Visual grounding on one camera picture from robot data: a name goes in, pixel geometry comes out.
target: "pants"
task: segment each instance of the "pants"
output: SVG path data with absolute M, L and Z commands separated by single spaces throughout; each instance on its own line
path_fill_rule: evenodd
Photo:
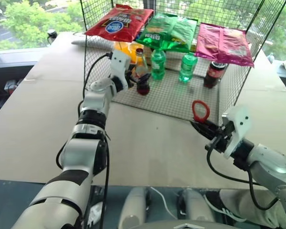
M 225 207 L 235 215 L 269 228 L 286 229 L 286 213 L 279 201 L 269 210 L 262 211 L 254 205 L 249 190 L 222 189 L 219 195 Z M 268 205 L 274 199 L 268 190 L 256 190 L 255 196 L 261 206 Z

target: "red ring handle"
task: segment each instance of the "red ring handle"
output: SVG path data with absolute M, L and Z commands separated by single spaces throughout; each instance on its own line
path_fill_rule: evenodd
M 199 117 L 196 114 L 196 111 L 195 111 L 195 105 L 196 104 L 201 104 L 202 106 L 205 107 L 206 114 L 205 114 L 204 117 Z M 208 117 L 210 115 L 210 108 L 209 108 L 209 106 L 204 101 L 201 101 L 201 100 L 194 100 L 194 102 L 192 103 L 192 110 L 193 110 L 193 114 L 194 114 L 194 120 L 197 121 L 197 122 L 200 122 L 200 123 L 204 123 L 208 119 Z

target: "sneaker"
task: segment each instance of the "sneaker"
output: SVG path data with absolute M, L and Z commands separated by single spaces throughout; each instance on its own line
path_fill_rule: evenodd
M 206 192 L 206 194 L 204 194 L 204 199 L 212 210 L 221 214 L 225 214 L 237 222 L 246 221 L 246 219 L 234 215 L 231 211 L 229 211 L 229 209 L 224 206 L 224 203 L 220 199 L 219 192 L 208 191 Z

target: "table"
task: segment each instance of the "table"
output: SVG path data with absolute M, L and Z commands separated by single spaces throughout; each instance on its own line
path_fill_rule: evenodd
M 55 157 L 77 121 L 84 48 L 61 33 L 0 110 L 0 179 L 45 183 L 58 175 Z M 286 154 L 286 88 L 260 53 L 239 103 L 249 107 L 249 140 Z M 111 103 L 107 125 L 110 185 L 248 188 L 214 174 L 208 142 L 179 119 Z M 232 159 L 214 152 L 219 171 L 246 179 Z M 104 171 L 94 179 L 104 183 Z

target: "chip bag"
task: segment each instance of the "chip bag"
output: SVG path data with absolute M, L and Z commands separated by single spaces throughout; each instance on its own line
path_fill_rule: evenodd
M 200 24 L 195 56 L 254 67 L 245 31 L 218 25 Z
M 116 7 L 85 34 L 98 35 L 110 41 L 132 42 L 152 13 L 151 9 L 133 9 L 130 6 L 116 4 Z
M 159 13 L 150 20 L 136 41 L 153 49 L 189 52 L 196 26 L 197 20 Z

